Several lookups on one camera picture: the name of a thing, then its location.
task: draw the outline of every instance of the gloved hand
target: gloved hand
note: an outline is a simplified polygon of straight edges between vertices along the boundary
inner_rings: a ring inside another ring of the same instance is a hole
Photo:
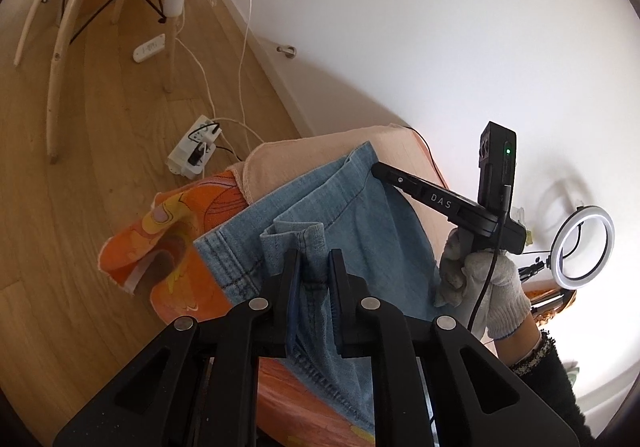
[[[446,303],[454,306],[453,316],[466,325],[493,255],[493,252],[474,252],[462,257],[458,230],[453,230],[440,260],[441,283],[436,293],[436,306]],[[504,252],[500,252],[472,332],[480,338],[486,325],[492,339],[505,338],[518,329],[530,312],[531,303],[522,289],[518,268]]]

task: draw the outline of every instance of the metal screw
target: metal screw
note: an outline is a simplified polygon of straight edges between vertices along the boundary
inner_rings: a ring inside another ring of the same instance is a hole
[[[453,317],[449,317],[448,315],[443,315],[438,317],[438,319],[436,320],[436,324],[443,330],[452,330],[456,327],[456,320]]]
[[[380,308],[380,301],[375,297],[365,297],[360,301],[360,304],[366,310],[377,310]]]
[[[191,317],[178,317],[174,321],[174,328],[179,332],[185,332],[193,327],[193,319]]]
[[[269,301],[263,297],[256,297],[249,301],[249,308],[252,310],[264,310],[269,305]]]

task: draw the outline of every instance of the person's arm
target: person's arm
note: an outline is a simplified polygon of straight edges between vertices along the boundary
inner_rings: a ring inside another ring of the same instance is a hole
[[[506,365],[513,364],[528,357],[539,344],[542,336],[531,313],[513,334],[494,341],[498,358]]]
[[[513,353],[514,350],[519,348],[517,339],[512,341],[511,344],[507,343],[506,349],[504,348],[504,344],[500,345],[500,343],[509,341],[519,331],[520,329],[511,335],[511,337],[504,340],[495,341],[498,356],[500,354],[498,347],[502,348],[503,353],[505,351],[507,353]],[[525,329],[522,331],[522,337],[529,333],[530,332]],[[576,404],[574,391],[569,382],[569,377],[564,370],[564,366],[560,361],[560,357],[558,357],[556,344],[547,332],[542,332],[538,344],[525,358],[512,365],[507,365],[571,427],[578,437],[580,447],[592,447],[596,445],[591,435],[591,430],[585,424],[584,415],[580,412],[580,408]]]

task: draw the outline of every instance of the light blue denim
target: light blue denim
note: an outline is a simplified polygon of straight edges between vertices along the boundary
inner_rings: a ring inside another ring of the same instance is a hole
[[[374,432],[369,359],[341,358],[334,345],[327,288],[328,252],[342,249],[349,273],[372,295],[412,317],[431,320],[437,270],[411,205],[370,174],[370,143],[264,197],[196,240],[232,304],[258,295],[282,270],[284,252],[304,256],[296,344],[283,361],[298,379],[351,423]]]

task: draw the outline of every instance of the power strip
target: power strip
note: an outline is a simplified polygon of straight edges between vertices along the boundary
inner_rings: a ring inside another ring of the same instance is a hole
[[[220,124],[201,114],[169,154],[166,160],[169,170],[190,180],[202,174],[216,150],[214,141],[220,134]],[[206,145],[206,150],[202,149],[203,144]]]

